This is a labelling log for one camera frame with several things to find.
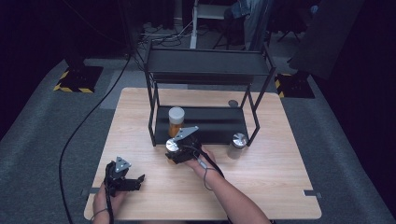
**wooden table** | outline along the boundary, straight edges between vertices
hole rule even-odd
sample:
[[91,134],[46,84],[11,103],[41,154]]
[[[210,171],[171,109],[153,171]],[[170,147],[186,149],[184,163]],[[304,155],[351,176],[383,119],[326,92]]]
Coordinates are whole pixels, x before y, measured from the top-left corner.
[[[147,89],[126,88],[122,91],[108,133],[102,158],[92,187],[99,188],[108,163],[121,156],[132,164],[127,178],[142,174],[145,181],[139,191],[128,194],[116,219],[128,220],[221,220],[226,214],[213,192],[185,164],[171,164],[165,157],[165,146],[151,144]],[[160,90],[163,105],[227,105],[239,101],[243,92]],[[249,132],[254,129],[251,110],[244,111]],[[265,93],[258,108],[262,127],[255,141],[241,158],[227,157],[224,145],[208,145],[225,177],[251,198],[270,219],[320,218],[300,151],[280,99]],[[84,217],[92,217],[93,194]]]

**lower shelf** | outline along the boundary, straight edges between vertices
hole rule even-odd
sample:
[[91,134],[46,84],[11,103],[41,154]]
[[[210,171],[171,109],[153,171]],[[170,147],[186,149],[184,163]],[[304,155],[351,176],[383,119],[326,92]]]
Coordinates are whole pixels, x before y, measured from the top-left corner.
[[[168,112],[172,106],[162,105],[157,110],[155,142],[163,145],[168,135]],[[202,144],[228,145],[235,133],[248,137],[243,109],[240,107],[182,107],[185,111],[184,127],[198,126],[194,135]]]

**black metal shelf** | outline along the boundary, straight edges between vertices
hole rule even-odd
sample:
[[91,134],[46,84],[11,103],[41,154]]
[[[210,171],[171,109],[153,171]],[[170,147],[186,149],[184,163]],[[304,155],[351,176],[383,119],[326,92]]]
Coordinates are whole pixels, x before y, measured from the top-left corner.
[[[144,59],[148,98],[151,106],[148,130],[152,145],[165,144],[168,136],[169,109],[160,105],[158,83],[198,85],[243,85],[246,91],[238,107],[182,106],[186,112],[184,127],[198,126],[195,135],[204,144],[230,144],[235,133],[243,133],[250,146],[260,129],[257,107],[275,72],[275,65],[264,46],[263,52],[213,49],[153,48],[148,43]],[[250,86],[255,76],[266,76],[259,96],[254,101]],[[256,125],[251,136],[244,117],[246,100]]]

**gray carpet floor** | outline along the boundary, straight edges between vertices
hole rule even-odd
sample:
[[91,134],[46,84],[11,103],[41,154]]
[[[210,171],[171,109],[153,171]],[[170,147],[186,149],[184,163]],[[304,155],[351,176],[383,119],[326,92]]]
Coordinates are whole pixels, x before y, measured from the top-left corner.
[[[211,48],[218,35],[216,32],[200,35],[198,48]],[[297,40],[290,35],[276,42],[276,37],[273,35],[270,51],[277,72],[295,72],[286,61],[298,46]],[[189,41],[184,37],[183,44],[177,47],[186,48]],[[104,67],[95,93],[53,91],[67,67],[65,62],[59,63],[42,80],[0,142],[0,223],[67,223],[58,174],[62,150],[73,131],[114,85],[126,61],[87,59],[85,63]],[[321,195],[318,203],[322,217],[276,222],[395,223],[315,81],[310,77],[308,82],[315,99],[282,98],[281,102],[313,188]],[[79,128],[64,153],[64,192],[75,223],[89,223],[83,216],[86,199],[81,191],[91,187],[120,90],[124,87],[146,87],[144,74],[133,61],[113,92]],[[268,91],[276,91],[273,82]]]

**human arm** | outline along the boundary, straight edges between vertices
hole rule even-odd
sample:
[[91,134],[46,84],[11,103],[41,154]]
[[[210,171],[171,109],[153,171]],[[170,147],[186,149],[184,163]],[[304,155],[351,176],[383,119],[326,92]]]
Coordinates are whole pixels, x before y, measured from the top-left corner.
[[[202,148],[213,162],[215,158],[210,151]],[[224,179],[218,172],[212,170],[213,166],[204,158],[200,159],[207,168],[204,169],[198,161],[186,161],[185,163],[213,190],[216,198],[233,224],[239,223],[270,223],[268,217],[247,195]]]
[[[110,196],[111,207],[113,209],[114,216],[118,213],[122,202],[125,199],[125,196],[128,192],[127,191],[117,191],[116,197]],[[110,223],[110,215],[107,209],[107,202],[106,202],[106,190],[105,184],[102,183],[99,191],[95,194],[93,198],[92,209],[94,213],[93,223],[94,224],[108,224]]]

